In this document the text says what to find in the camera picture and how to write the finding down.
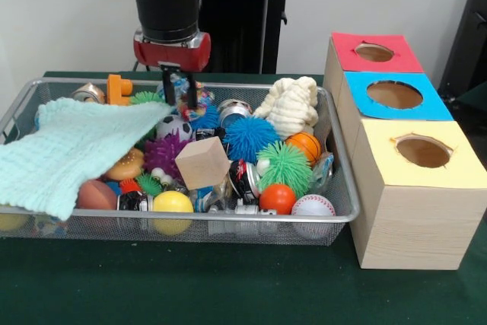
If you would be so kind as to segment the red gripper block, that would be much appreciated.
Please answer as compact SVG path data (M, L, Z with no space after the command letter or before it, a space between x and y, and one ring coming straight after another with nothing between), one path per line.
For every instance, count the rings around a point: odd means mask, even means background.
M187 106L190 110L198 107L198 88L192 72L201 72L210 59L212 42L208 33L199 31L191 40L179 43L156 43L147 39L141 31L136 31L133 38L133 49L138 62L158 67L160 64L178 65L187 72L188 89ZM165 103L173 106L176 103L174 86L171 81L174 67L162 67L162 81Z

